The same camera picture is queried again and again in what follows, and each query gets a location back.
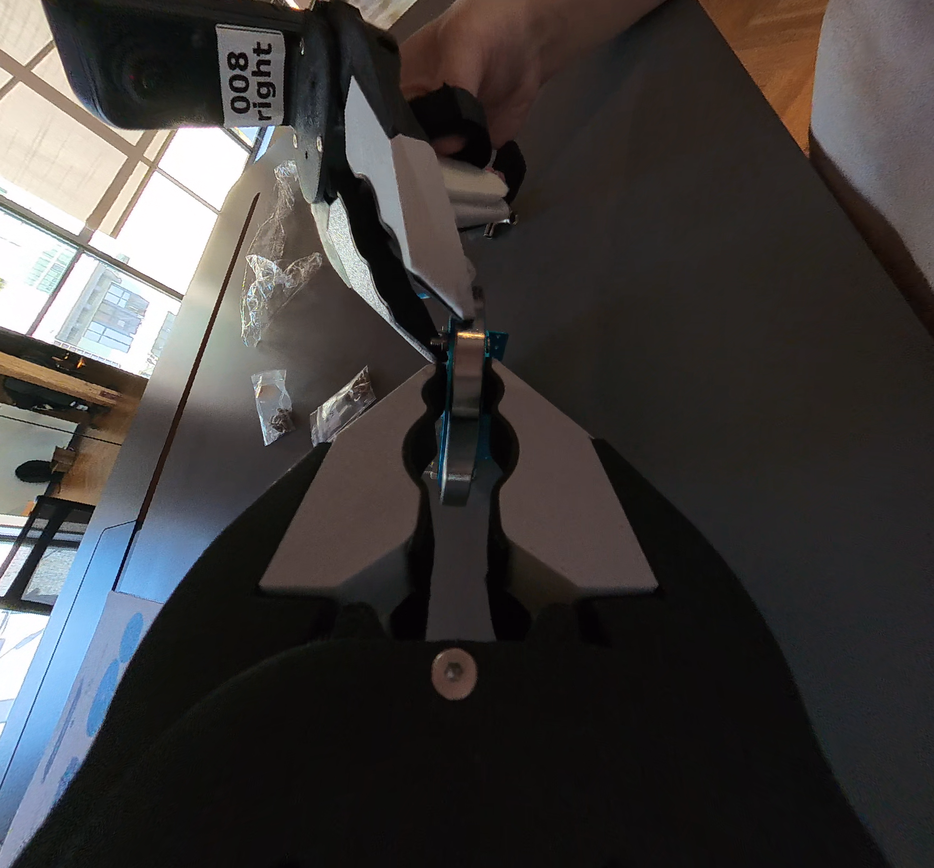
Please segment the instruction sheet with blue drawings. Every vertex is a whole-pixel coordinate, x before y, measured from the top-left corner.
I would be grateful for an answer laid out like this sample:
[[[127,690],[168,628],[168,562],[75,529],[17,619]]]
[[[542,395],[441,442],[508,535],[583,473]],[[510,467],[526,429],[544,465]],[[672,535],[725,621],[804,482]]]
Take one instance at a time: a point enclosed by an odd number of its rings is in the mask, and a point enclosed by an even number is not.
[[[108,595],[60,720],[10,827],[8,842],[24,844],[64,795],[100,731],[126,668],[163,602]]]

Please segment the blue disc with black rim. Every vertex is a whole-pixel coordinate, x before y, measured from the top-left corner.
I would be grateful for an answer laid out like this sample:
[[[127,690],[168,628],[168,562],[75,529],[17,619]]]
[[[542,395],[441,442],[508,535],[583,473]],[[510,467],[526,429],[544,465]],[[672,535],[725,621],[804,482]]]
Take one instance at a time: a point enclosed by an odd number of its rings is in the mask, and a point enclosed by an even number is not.
[[[438,441],[438,487],[444,506],[465,506],[478,463],[490,459],[490,430],[501,383],[493,362],[503,359],[508,336],[488,331],[480,304],[470,322],[450,318],[445,406]]]

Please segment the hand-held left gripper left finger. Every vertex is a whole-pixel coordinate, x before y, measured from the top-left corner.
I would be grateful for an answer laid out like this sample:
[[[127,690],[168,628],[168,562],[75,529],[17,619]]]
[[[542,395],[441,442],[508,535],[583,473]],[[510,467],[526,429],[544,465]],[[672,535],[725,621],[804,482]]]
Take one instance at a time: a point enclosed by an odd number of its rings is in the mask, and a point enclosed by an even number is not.
[[[403,600],[421,494],[403,441],[426,413],[426,365],[333,440],[262,579],[264,594]]]

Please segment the clear bag of dark screws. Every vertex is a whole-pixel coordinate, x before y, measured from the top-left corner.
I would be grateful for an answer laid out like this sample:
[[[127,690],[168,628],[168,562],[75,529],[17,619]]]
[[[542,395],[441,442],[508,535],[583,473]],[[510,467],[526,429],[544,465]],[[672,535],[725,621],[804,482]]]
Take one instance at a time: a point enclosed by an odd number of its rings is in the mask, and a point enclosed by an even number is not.
[[[286,369],[266,370],[251,376],[263,445],[266,447],[295,429],[293,405],[286,380]]]

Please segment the person's right forearm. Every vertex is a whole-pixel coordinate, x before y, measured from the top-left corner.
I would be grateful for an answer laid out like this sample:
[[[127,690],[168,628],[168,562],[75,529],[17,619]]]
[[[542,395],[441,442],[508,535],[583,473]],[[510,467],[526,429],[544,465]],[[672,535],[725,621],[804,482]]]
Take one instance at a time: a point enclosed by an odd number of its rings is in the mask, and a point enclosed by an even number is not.
[[[570,0],[565,54],[568,60],[625,32],[668,0]]]

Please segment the long office table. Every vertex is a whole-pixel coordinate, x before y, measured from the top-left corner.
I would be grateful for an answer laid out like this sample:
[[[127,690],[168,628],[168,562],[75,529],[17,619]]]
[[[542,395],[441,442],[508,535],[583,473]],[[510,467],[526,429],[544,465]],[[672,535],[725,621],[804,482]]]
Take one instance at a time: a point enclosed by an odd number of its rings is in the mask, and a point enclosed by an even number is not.
[[[123,395],[117,391],[3,351],[1,352],[1,375],[61,395],[79,398],[96,406],[116,407],[123,399]]]

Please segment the large window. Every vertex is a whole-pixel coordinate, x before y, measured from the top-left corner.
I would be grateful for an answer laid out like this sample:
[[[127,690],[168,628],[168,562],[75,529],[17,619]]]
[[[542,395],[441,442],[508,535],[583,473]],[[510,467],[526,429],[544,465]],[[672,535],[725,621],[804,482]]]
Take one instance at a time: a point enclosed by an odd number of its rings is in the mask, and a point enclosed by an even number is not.
[[[111,127],[72,90],[40,0],[2,0],[1,25],[2,326],[150,377],[271,131]]]

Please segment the crumpled clear plastic wrap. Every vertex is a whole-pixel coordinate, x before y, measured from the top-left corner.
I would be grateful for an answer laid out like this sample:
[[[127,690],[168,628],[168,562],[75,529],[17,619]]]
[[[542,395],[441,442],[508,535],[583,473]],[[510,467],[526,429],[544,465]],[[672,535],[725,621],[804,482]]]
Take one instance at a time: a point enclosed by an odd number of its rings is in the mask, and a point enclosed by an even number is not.
[[[323,256],[311,253],[286,266],[260,254],[247,256],[240,298],[240,335],[248,348],[262,341],[274,317],[321,269]]]
[[[287,223],[295,206],[298,168],[293,159],[278,164],[274,169],[272,206],[255,233],[248,255],[258,255],[276,262],[283,258],[287,243]]]

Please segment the person's right hand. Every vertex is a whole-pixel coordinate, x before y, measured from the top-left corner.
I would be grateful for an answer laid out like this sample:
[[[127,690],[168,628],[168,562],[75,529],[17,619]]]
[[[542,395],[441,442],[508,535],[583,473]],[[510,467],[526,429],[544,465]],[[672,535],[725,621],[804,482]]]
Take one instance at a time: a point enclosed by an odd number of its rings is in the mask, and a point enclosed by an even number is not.
[[[593,23],[564,0],[456,0],[403,43],[403,95],[467,91],[498,150],[515,140],[543,85],[601,41]]]

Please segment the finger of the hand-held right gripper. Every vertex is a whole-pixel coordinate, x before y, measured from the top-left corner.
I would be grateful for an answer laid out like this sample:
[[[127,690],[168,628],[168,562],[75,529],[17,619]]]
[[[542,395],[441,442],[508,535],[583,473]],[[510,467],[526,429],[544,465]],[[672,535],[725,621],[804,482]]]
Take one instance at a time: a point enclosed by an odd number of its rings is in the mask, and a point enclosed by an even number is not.
[[[475,317],[468,262],[436,154],[426,140],[390,137],[355,77],[344,104],[344,151],[371,186],[403,267],[461,321]]]
[[[314,204],[321,244],[349,288],[430,362],[447,360],[437,328],[392,248],[365,181],[340,181],[330,204]]]

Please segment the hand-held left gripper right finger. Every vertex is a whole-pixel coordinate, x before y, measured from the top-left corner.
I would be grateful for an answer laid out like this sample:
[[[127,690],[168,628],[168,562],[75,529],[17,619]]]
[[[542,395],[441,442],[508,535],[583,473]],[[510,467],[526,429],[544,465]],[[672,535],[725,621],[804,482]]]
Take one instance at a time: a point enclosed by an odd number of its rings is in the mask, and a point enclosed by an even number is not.
[[[590,434],[500,362],[498,413],[516,438],[500,524],[507,588],[527,609],[658,588]]]

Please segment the clear plastic parts bag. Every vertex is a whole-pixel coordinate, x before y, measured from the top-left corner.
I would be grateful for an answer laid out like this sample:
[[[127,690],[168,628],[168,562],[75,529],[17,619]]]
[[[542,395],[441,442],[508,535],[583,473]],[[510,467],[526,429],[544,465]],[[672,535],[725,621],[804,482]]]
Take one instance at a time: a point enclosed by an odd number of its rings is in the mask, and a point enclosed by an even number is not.
[[[356,375],[323,401],[309,416],[310,440],[313,447],[333,442],[340,432],[361,417],[377,402],[369,367]]]

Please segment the person's white t-shirt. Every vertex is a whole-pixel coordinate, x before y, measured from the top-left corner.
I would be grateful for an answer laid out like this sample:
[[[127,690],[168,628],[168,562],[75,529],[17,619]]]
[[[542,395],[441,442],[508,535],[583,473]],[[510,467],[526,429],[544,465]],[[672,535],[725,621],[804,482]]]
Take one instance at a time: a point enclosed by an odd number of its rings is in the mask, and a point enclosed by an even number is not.
[[[932,150],[933,0],[829,0],[811,134],[851,178]]]

